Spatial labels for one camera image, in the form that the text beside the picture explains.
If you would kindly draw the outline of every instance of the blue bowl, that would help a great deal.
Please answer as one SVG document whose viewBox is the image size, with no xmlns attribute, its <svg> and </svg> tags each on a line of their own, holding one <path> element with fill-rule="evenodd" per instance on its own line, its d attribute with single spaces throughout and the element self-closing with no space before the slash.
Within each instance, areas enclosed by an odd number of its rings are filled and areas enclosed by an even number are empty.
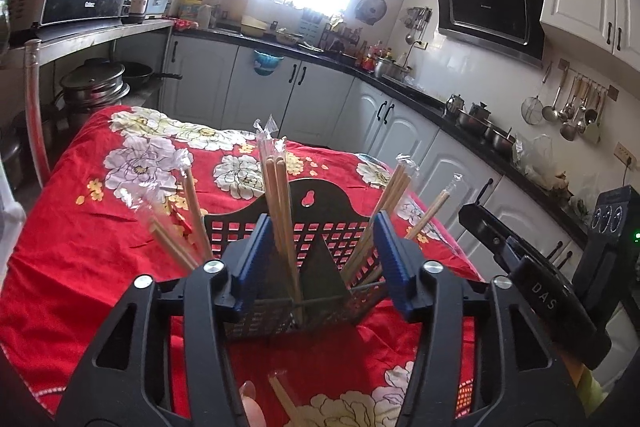
<svg viewBox="0 0 640 427">
<path fill-rule="evenodd" d="M 273 57 L 254 50 L 254 71 L 260 76 L 269 76 L 276 70 L 284 57 Z"/>
</svg>

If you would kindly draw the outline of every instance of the power cord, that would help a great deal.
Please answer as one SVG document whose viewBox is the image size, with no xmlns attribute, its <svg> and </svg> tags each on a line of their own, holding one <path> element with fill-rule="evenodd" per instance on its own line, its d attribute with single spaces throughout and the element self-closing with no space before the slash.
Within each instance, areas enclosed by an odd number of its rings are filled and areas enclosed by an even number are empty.
<svg viewBox="0 0 640 427">
<path fill-rule="evenodd" d="M 625 173 L 622 174 L 622 186 L 625 186 L 625 179 L 626 179 L 626 172 L 629 170 L 629 167 L 631 166 L 631 158 L 627 158 L 626 159 L 626 164 L 625 164 Z"/>
</svg>

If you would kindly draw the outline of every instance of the pot lid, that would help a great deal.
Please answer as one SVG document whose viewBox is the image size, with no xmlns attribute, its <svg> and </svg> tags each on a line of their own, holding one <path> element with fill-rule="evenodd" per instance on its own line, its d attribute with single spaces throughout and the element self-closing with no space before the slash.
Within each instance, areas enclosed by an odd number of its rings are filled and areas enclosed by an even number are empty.
<svg viewBox="0 0 640 427">
<path fill-rule="evenodd" d="M 124 66 L 116 62 L 85 64 L 63 76 L 60 85 L 65 89 L 98 89 L 108 85 L 123 71 Z"/>
</svg>

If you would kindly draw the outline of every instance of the electrical outlet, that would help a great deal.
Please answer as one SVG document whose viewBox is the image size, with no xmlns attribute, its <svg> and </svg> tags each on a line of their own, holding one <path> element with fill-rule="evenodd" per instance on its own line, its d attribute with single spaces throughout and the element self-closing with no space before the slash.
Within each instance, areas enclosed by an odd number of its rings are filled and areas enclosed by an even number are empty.
<svg viewBox="0 0 640 427">
<path fill-rule="evenodd" d="M 616 148 L 613 150 L 613 156 L 618 158 L 625 165 L 626 162 L 628 162 L 628 159 L 631 158 L 631 165 L 629 165 L 629 169 L 633 169 L 636 167 L 636 157 L 633 156 L 629 149 L 627 149 L 620 142 L 618 142 Z"/>
</svg>

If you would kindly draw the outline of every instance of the hanging hole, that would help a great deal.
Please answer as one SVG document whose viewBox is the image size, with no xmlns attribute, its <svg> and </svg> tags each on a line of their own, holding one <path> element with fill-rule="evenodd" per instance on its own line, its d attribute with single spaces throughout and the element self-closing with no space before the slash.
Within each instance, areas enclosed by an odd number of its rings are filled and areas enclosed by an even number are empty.
<svg viewBox="0 0 640 427">
<path fill-rule="evenodd" d="M 302 206 L 306 206 L 306 208 L 308 208 L 312 204 L 314 204 L 314 192 L 310 190 L 306 193 L 306 196 L 302 198 Z"/>
</svg>

